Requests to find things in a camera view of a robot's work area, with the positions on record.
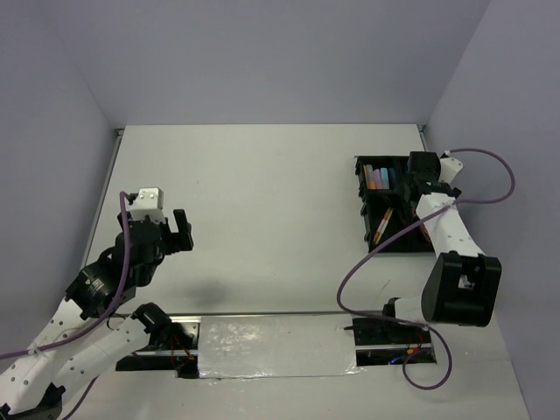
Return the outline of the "blue highlighter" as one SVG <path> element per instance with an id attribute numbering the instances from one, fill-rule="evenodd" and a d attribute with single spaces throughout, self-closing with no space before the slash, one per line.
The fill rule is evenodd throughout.
<path id="1" fill-rule="evenodd" d="M 381 174 L 381 186 L 383 189 L 388 190 L 390 188 L 389 170 L 387 168 L 381 168 L 380 174 Z"/>

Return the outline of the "purple highlighter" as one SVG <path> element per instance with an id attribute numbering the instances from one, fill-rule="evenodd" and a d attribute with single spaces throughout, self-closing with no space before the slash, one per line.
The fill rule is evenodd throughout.
<path id="1" fill-rule="evenodd" d="M 381 171 L 379 169 L 374 170 L 373 177 L 374 177 L 375 188 L 376 189 L 383 189 L 382 175 L 381 175 Z"/>

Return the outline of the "orange-capped clear highlighter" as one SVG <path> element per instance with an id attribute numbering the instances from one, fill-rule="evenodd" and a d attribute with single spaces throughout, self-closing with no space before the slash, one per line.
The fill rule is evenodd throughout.
<path id="1" fill-rule="evenodd" d="M 375 172 L 371 164 L 366 164 L 364 166 L 364 176 L 367 188 L 370 190 L 375 190 L 377 188 L 377 185 L 375 183 Z"/>

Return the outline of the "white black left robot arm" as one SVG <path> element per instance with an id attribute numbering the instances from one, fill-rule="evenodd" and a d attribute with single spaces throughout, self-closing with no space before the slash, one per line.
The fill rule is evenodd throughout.
<path id="1" fill-rule="evenodd" d="M 186 350 L 192 334 L 158 305 L 141 304 L 120 325 L 108 320 L 137 288 L 150 284 L 166 256 L 193 249 L 192 226 L 182 209 L 166 218 L 117 217 L 122 232 L 112 247 L 85 266 L 66 289 L 58 310 L 1 375 L 3 419 L 56 419 L 63 404 L 128 354 L 144 348 Z"/>

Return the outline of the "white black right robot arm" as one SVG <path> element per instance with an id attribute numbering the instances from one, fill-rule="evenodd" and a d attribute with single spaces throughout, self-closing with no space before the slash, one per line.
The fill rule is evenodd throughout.
<path id="1" fill-rule="evenodd" d="M 383 307 L 381 335 L 400 342 L 415 324 L 485 327 L 501 280 L 500 261 L 476 244 L 458 210 L 451 182 L 462 169 L 454 157 L 434 152 L 409 154 L 404 198 L 430 238 L 436 262 L 417 297 L 393 297 Z"/>

